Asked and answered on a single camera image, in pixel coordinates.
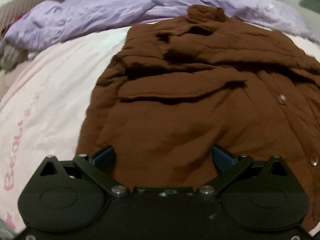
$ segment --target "snap button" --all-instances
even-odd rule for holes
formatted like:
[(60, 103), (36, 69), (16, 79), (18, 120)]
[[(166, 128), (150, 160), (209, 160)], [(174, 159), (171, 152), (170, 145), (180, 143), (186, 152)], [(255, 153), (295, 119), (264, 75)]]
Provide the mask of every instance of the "snap button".
[(279, 102), (281, 105), (284, 105), (286, 101), (287, 101), (287, 98), (286, 98), (284, 95), (279, 95), (279, 96), (278, 96), (278, 102)]
[(309, 161), (310, 161), (310, 164), (315, 167), (319, 163), (319, 156), (313, 154)]

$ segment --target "wrinkled fabric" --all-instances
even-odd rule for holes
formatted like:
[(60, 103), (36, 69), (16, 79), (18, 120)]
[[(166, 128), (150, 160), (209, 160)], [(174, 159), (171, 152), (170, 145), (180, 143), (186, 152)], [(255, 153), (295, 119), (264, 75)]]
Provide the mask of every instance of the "wrinkled fabric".
[(7, 72), (12, 71), (18, 64), (26, 60), (28, 60), (28, 52), (26, 50), (15, 48), (9, 44), (4, 45), (2, 50), (0, 49), (0, 67)]
[(20, 16), (29, 12), (34, 6), (45, 0), (13, 0), (0, 6), (0, 36), (7, 28), (19, 19)]
[(18, 210), (21, 192), (47, 155), (72, 160), (92, 89), (122, 49), (128, 29), (50, 47), (22, 63), (22, 73), (1, 99), (0, 219), (17, 233), (26, 227)]
[(198, 188), (213, 145), (281, 155), (320, 221), (320, 64), (285, 35), (194, 5), (189, 17), (135, 25), (92, 92), (77, 153), (112, 145), (108, 173), (130, 188)]
[(48, 0), (16, 22), (5, 39), (22, 49), (41, 51), (92, 32), (186, 16), (194, 4), (221, 7), (229, 17), (320, 43), (294, 8), (276, 0)]

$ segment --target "dark panel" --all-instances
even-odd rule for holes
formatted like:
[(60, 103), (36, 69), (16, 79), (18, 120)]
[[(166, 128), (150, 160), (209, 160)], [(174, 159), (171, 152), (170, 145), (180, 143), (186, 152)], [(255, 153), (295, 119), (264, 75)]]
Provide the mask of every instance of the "dark panel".
[(302, 0), (300, 6), (320, 14), (320, 0)]

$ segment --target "purple blanket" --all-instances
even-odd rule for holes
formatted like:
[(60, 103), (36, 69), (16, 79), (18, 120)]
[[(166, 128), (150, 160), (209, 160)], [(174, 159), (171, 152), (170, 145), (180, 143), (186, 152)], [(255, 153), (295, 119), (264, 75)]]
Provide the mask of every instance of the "purple blanket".
[(193, 4), (222, 7), (230, 17), (320, 43), (294, 8), (276, 0), (47, 0), (13, 24), (4, 38), (41, 51), (93, 32), (186, 16)]

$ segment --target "white bedsheet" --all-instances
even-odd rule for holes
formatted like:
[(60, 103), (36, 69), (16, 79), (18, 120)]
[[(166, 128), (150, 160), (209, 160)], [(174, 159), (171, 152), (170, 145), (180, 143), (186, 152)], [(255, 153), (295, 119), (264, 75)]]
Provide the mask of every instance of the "white bedsheet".
[[(0, 219), (15, 231), (24, 228), (17, 208), (19, 195), (45, 156), (74, 157), (92, 89), (111, 57), (121, 50), (129, 28), (50, 47), (1, 101)], [(288, 36), (320, 62), (316, 44)]]

